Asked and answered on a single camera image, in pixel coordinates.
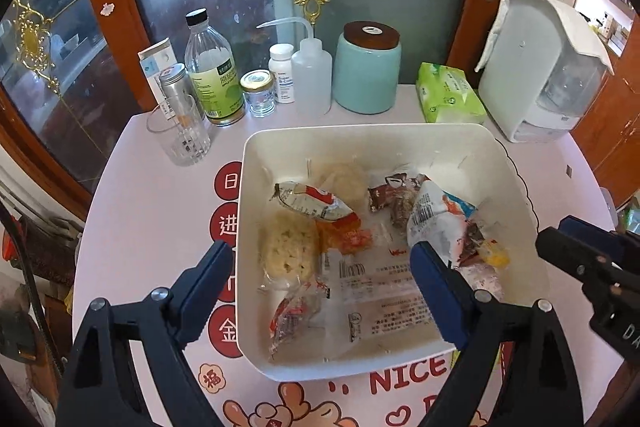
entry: red circle character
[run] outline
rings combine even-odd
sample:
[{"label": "red circle character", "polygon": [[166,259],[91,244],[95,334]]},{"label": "red circle character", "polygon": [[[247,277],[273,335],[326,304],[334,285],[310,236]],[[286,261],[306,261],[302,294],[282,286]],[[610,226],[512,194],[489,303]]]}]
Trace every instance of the red circle character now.
[{"label": "red circle character", "polygon": [[220,355],[228,359],[242,357],[236,334],[235,306],[225,304],[213,311],[209,317],[209,341]]},{"label": "red circle character", "polygon": [[213,188],[221,200],[234,201],[240,196],[242,162],[230,162],[216,174]]},{"label": "red circle character", "polygon": [[232,275],[226,282],[225,287],[218,296],[218,300],[222,302],[236,302],[236,276]]},{"label": "red circle character", "polygon": [[211,216],[209,232],[214,241],[225,241],[231,248],[236,247],[236,234],[238,233],[238,204],[221,204]]}]

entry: drinking glass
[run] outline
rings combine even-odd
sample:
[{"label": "drinking glass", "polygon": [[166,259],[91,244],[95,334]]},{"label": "drinking glass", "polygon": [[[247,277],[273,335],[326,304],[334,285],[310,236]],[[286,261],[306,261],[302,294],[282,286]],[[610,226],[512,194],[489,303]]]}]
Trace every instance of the drinking glass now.
[{"label": "drinking glass", "polygon": [[178,167],[194,165],[211,149],[211,139],[191,95],[167,99],[175,116],[167,118],[158,105],[146,119],[146,129]]}]

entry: metal screw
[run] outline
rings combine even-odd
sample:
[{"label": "metal screw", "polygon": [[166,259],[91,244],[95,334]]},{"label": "metal screw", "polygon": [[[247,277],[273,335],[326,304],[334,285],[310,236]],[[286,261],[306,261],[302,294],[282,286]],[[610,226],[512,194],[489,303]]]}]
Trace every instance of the metal screw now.
[{"label": "metal screw", "polygon": [[543,312],[548,313],[549,311],[551,311],[554,307],[551,305],[551,303],[546,300],[546,299],[540,299],[538,301],[538,308],[540,308]]},{"label": "metal screw", "polygon": [[102,308],[104,308],[107,305],[107,301],[104,300],[102,297],[98,297],[97,299],[94,299],[93,301],[91,301],[91,304],[89,304],[89,308],[91,308],[94,312],[97,312],[98,310],[101,310]]},{"label": "metal screw", "polygon": [[164,301],[169,296],[169,288],[156,288],[151,292],[151,298],[156,301]]},{"label": "metal screw", "polygon": [[491,302],[491,299],[493,298],[491,293],[487,290],[476,290],[474,297],[476,298],[476,301],[484,303]]}]

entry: teal ceramic jar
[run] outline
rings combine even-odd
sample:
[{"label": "teal ceramic jar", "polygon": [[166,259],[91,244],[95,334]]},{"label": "teal ceramic jar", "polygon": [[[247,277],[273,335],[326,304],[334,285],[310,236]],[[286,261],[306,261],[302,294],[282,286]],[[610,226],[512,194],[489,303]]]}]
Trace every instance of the teal ceramic jar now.
[{"label": "teal ceramic jar", "polygon": [[359,21],[344,27],[334,67],[334,99],[360,114],[377,114],[394,107],[402,45],[391,26]]}]

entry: heart shape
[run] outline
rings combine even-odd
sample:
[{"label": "heart shape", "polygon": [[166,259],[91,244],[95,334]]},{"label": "heart shape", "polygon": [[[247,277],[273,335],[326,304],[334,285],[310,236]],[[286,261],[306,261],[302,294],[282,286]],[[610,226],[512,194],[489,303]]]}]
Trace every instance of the heart shape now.
[{"label": "heart shape", "polygon": [[401,405],[397,411],[392,411],[386,415],[385,422],[389,427],[402,427],[409,422],[409,418],[411,418],[411,408]]}]

